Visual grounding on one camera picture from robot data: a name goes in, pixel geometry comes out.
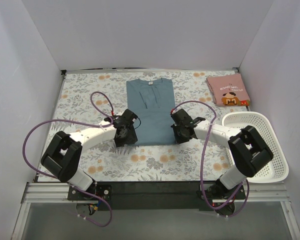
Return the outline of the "blue t shirt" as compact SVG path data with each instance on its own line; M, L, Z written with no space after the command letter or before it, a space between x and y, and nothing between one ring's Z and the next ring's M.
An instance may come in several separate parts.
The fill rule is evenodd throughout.
M140 119L136 128L135 146L173 145L175 137L171 125L171 110L176 106L171 79L152 81L141 79L126 82L127 108Z

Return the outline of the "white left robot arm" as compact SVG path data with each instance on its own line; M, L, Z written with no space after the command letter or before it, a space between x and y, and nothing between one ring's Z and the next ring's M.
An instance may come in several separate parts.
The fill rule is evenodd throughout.
M95 180L79 168L81 154L106 141L114 141L116 147L135 144L138 141L134 123L138 116L126 109L120 115L106 117L99 124L84 130L57 132L46 148L40 163L62 183L79 189L85 200L96 196Z

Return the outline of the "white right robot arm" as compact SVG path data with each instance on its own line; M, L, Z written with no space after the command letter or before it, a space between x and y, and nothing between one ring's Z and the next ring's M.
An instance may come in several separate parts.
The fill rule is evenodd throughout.
M205 190L207 194L229 198L241 182L254 177L274 158L270 147L251 125L239 129L212 124L204 117L192 118L184 109L170 116L174 121L171 127L177 144L191 139L205 140L227 148L232 155L234 165Z

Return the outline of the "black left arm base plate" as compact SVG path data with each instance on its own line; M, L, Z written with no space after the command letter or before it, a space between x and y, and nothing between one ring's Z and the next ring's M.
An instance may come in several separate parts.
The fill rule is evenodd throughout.
M112 198L112 186L109 184L96 184L93 183L86 192L96 195L105 201L110 201ZM81 191L77 190L74 186L70 185L67 195L67 200L69 201L84 201L91 203L94 202L94 205L96 207L99 207L101 204L101 201L95 197L92 197L90 195L87 195L85 193L82 193Z

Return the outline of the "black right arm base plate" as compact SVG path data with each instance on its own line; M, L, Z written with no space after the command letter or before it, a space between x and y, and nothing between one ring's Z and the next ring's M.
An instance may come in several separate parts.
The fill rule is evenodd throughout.
M196 195L212 209L217 215L223 218L231 218L238 215L249 198L250 186L247 186L247 192L243 187L243 183L236 185L232 189L223 189L217 184L209 186L207 189L203 190L199 187L196 191ZM236 210L235 201L243 200L242 205Z

